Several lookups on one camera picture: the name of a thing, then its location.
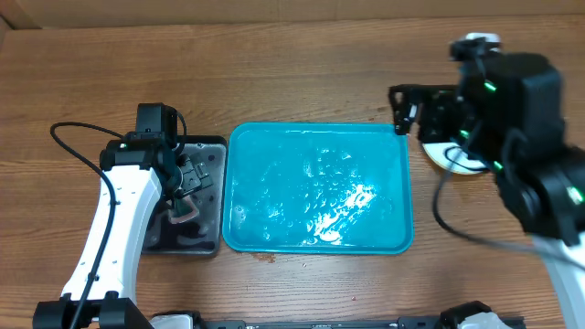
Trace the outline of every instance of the object in black tray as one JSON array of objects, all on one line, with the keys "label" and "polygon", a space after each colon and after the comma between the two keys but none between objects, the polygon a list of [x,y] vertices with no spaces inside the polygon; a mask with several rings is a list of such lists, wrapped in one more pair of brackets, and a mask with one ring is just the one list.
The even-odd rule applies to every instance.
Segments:
[{"label": "object in black tray", "polygon": [[189,136],[177,160],[183,183],[173,202],[156,205],[144,236],[144,253],[212,255],[223,213],[226,142]]}]

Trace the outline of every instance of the wooden tabletop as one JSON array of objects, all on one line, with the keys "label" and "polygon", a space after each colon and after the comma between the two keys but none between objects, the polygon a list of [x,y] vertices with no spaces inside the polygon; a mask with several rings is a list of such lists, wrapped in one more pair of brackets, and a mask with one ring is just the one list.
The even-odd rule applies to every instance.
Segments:
[{"label": "wooden tabletop", "polygon": [[[125,133],[136,105],[156,101],[180,110],[190,133],[226,138],[249,121],[391,122],[388,87],[454,83],[447,45],[469,31],[548,56],[565,76],[568,138],[585,147],[585,16],[9,32],[0,52],[0,327],[30,327],[37,302],[59,297],[97,204],[98,177],[52,141],[53,122]],[[60,134],[94,162],[109,140]],[[208,320],[356,320],[480,300],[532,328],[563,327],[541,261],[442,231],[431,215],[440,171],[414,138],[409,156],[416,228],[403,254],[265,257],[222,243],[213,259],[143,256],[138,306]],[[457,177],[441,209],[457,228],[528,242],[490,175]]]}]

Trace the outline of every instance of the blue tray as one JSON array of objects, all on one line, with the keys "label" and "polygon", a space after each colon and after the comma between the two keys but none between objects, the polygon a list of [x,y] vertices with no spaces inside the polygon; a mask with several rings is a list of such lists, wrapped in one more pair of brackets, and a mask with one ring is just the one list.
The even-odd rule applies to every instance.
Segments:
[{"label": "blue tray", "polygon": [[251,122],[229,139],[223,238],[239,251],[398,254],[414,238],[390,124]]}]

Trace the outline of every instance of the wall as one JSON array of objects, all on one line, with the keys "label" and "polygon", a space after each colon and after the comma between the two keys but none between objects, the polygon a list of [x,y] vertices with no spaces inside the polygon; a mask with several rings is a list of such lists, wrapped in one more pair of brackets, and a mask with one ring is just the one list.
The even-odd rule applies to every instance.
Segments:
[{"label": "wall", "polygon": [[[3,11],[2,3],[5,3],[5,9],[11,8],[12,15]],[[31,28],[31,23],[32,27],[126,27],[395,17],[584,14],[585,1],[0,0],[0,13],[17,28]]]}]

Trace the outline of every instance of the green led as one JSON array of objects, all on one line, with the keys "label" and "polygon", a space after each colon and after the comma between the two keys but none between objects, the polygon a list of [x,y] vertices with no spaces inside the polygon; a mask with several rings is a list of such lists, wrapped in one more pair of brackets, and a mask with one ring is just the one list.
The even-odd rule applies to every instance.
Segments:
[{"label": "green led", "polygon": [[575,205],[580,205],[585,200],[583,194],[575,186],[567,187],[567,193]]},{"label": "green led", "polygon": [[497,90],[497,87],[490,81],[484,82],[484,86],[487,90],[491,92],[495,92]]},{"label": "green led", "polygon": [[497,169],[497,171],[500,171],[500,170],[504,169],[504,166],[503,166],[503,165],[501,165],[501,164],[500,164],[499,162],[497,162],[497,161],[494,161],[494,167],[495,167],[495,169]]}]

